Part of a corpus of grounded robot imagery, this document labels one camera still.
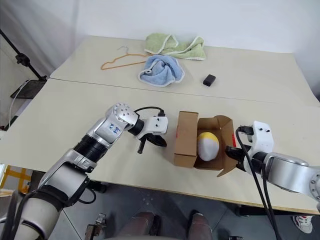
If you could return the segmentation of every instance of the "yellow and white ball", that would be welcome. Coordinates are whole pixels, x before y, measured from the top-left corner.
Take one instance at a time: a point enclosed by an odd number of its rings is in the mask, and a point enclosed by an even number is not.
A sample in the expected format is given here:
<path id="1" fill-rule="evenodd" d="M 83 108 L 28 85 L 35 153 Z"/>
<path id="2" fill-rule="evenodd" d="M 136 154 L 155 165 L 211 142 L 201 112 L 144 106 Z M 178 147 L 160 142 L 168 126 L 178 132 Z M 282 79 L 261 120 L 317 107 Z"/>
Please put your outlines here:
<path id="1" fill-rule="evenodd" d="M 215 159 L 219 152 L 219 140 L 211 132 L 203 132 L 197 138 L 197 151 L 203 161 Z"/>

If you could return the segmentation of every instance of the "white table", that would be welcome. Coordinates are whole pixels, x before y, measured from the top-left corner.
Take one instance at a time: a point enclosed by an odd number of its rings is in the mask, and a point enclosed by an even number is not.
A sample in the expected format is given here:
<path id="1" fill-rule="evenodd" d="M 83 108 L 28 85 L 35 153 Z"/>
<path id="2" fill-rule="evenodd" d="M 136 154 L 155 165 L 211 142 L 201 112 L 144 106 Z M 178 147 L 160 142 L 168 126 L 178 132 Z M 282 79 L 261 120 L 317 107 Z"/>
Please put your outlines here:
<path id="1" fill-rule="evenodd" d="M 125 132 L 90 174 L 94 180 L 200 196 L 261 207 L 251 175 L 234 169 L 219 171 L 189 169 L 172 164 L 179 111 L 199 112 L 199 117 L 226 115 L 234 128 L 253 120 L 269 123 L 274 151 L 319 165 L 320 108 L 293 106 L 230 98 L 176 94 L 125 87 L 50 79 L 15 121 L 0 142 L 1 162 L 47 171 L 115 102 L 132 108 L 162 107 L 169 119 L 161 148 L 146 143 L 137 153 L 139 141 Z M 152 116 L 152 111 L 142 117 Z M 316 201 L 268 184 L 275 209 L 317 214 Z"/>
<path id="2" fill-rule="evenodd" d="M 144 64 L 100 70 L 104 62 L 126 53 L 125 48 L 117 50 L 121 46 L 128 46 L 129 53 L 146 54 L 142 40 L 89 36 L 50 77 L 158 92 L 320 106 L 291 53 L 205 47 L 204 61 L 178 60 L 186 73 L 181 83 L 154 87 L 137 78 Z M 110 67 L 145 59 L 129 56 Z M 216 76 L 211 87 L 202 84 L 208 74 Z"/>

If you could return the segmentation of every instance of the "black cable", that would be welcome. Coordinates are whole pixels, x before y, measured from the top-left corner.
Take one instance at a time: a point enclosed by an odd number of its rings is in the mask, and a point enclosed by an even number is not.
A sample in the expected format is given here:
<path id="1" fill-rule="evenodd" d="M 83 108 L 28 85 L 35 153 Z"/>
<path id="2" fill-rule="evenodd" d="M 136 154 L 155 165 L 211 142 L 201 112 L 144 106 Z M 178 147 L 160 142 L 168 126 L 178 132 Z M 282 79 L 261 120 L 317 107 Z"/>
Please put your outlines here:
<path id="1" fill-rule="evenodd" d="M 158 109 L 160 112 L 164 112 L 164 110 L 160 107 L 157 107 L 157 106 L 145 106 L 145 107 L 141 107 L 141 108 L 138 108 L 137 110 L 135 110 L 134 112 L 137 113 L 141 110 L 145 110 L 145 109 Z"/>
<path id="2" fill-rule="evenodd" d="M 87 188 L 92 194 L 93 194 L 93 200 L 91 200 L 91 201 L 83 201 L 83 200 L 81 200 L 80 198 L 79 198 L 79 202 L 80 203 L 82 203 L 82 204 L 92 204 L 96 199 L 97 199 L 97 195 L 96 195 L 96 193 L 95 193 L 95 191 L 93 191 L 92 189 L 90 189 L 90 188 Z"/>
<path id="3" fill-rule="evenodd" d="M 272 226 L 272 228 L 273 228 L 273 230 L 274 230 L 275 237 L 276 237 L 277 240 L 281 240 L 280 235 L 279 235 L 279 232 L 278 232 L 278 227 L 275 227 L 276 222 L 273 221 L 272 216 L 271 216 L 271 213 L 269 212 L 269 209 L 268 209 L 268 207 L 267 207 L 267 204 L 266 204 L 264 195 L 263 195 L 263 193 L 262 193 L 260 184 L 259 184 L 259 182 L 258 182 L 258 178 L 257 178 L 256 172 L 255 172 L 255 170 L 254 170 L 254 168 L 253 168 L 253 166 L 252 166 L 252 163 L 251 163 L 251 158 L 250 158 L 250 156 L 249 156 L 249 154 L 248 154 L 248 152 L 247 152 L 246 147 L 244 146 L 244 144 L 242 143 L 242 141 L 241 141 L 241 139 L 240 139 L 240 137 L 239 137 L 239 132 L 240 132 L 241 129 L 242 129 L 242 127 L 240 126 L 240 127 L 238 127 L 238 128 L 235 130 L 236 139 L 238 140 L 238 142 L 239 142 L 241 148 L 243 149 L 244 154 L 245 154 L 245 156 L 246 156 L 246 158 L 247 158 L 247 160 L 248 160 L 248 164 L 249 164 L 250 170 L 251 170 L 251 172 L 252 172 L 252 176 L 253 176 L 253 178 L 254 178 L 255 185 L 256 185 L 256 187 L 258 188 L 258 192 L 259 192 L 259 195 L 260 195 L 260 198 L 261 198 L 263 207 L 264 207 L 265 212 L 266 212 L 266 214 L 267 214 L 267 216 L 268 216 L 268 218 L 269 218 L 269 221 L 270 221 L 270 223 L 271 223 L 271 226 Z"/>
<path id="4" fill-rule="evenodd" d="M 8 240 L 15 239 L 15 236 L 16 236 L 19 224 L 20 224 L 20 219 L 21 219 L 21 215 L 22 215 L 22 211 L 24 209 L 24 206 L 25 206 L 26 202 L 28 201 L 28 199 L 31 198 L 35 193 L 36 193 L 36 191 L 29 192 L 21 200 L 19 207 L 18 207 L 18 210 L 16 211 L 16 214 L 15 214 L 13 229 L 12 229 L 10 238 L 7 238 Z"/>
<path id="5" fill-rule="evenodd" d="M 13 191 L 11 195 L 9 207 L 8 207 L 8 212 L 6 215 L 6 220 L 4 222 L 2 233 L 0 236 L 0 240 L 7 240 L 10 237 L 11 230 L 14 225 L 17 202 L 18 202 L 18 193 L 17 191 Z"/>
<path id="6" fill-rule="evenodd" d="M 277 226 L 277 222 L 276 222 L 276 218 L 275 218 L 275 213 L 274 213 L 274 210 L 272 209 L 272 205 L 271 205 L 270 198 L 269 198 L 268 187 L 267 187 L 267 175 L 266 175 L 266 169 L 264 167 L 262 168 L 262 181 L 263 181 L 264 196 L 265 196 L 266 202 L 268 204 L 271 219 L 273 221 L 274 232 L 277 235 L 277 238 L 281 239 L 280 234 L 279 234 L 279 230 L 278 230 L 278 226 Z"/>

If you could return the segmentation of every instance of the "black rubber sleeve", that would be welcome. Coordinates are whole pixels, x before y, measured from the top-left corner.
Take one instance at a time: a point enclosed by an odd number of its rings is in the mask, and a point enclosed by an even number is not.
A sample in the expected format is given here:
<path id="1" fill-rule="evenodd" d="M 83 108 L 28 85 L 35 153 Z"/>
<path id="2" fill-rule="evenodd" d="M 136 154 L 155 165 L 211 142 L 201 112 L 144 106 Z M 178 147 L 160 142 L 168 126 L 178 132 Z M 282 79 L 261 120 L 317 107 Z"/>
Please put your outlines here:
<path id="1" fill-rule="evenodd" d="M 137 136 L 144 128 L 145 122 L 138 118 L 135 125 L 128 130 L 129 133 Z"/>
<path id="2" fill-rule="evenodd" d="M 89 135 L 85 135 L 73 149 L 95 163 L 108 151 L 104 145 Z"/>

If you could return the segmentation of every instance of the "orange hanger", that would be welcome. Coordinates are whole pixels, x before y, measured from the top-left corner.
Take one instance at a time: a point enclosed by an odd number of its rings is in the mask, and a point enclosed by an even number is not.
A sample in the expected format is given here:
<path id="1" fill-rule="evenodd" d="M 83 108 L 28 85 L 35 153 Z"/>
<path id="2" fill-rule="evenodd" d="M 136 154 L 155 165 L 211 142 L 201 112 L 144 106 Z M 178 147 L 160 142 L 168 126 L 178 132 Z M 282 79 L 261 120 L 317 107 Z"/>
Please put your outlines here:
<path id="1" fill-rule="evenodd" d="M 141 57 L 148 57 L 149 55 L 143 55 L 143 54 L 139 54 L 139 53 L 128 53 L 129 48 L 127 46 L 121 46 L 119 47 L 117 50 L 121 49 L 121 48 L 126 48 L 126 54 L 123 56 L 119 56 L 116 57 L 115 59 L 113 59 L 112 61 L 106 61 L 104 64 L 102 64 L 102 66 L 100 67 L 101 70 L 107 70 L 107 69 L 115 69 L 115 68 L 121 68 L 121 67 L 126 67 L 126 66 L 130 66 L 130 65 L 135 65 L 135 64 L 143 64 L 146 61 L 139 61 L 139 62 L 133 62 L 133 63 L 129 63 L 129 64 L 124 64 L 124 65 L 119 65 L 119 66 L 111 66 L 111 67 L 104 67 L 107 64 L 113 64 L 115 61 L 122 59 L 124 57 L 127 56 L 141 56 Z"/>

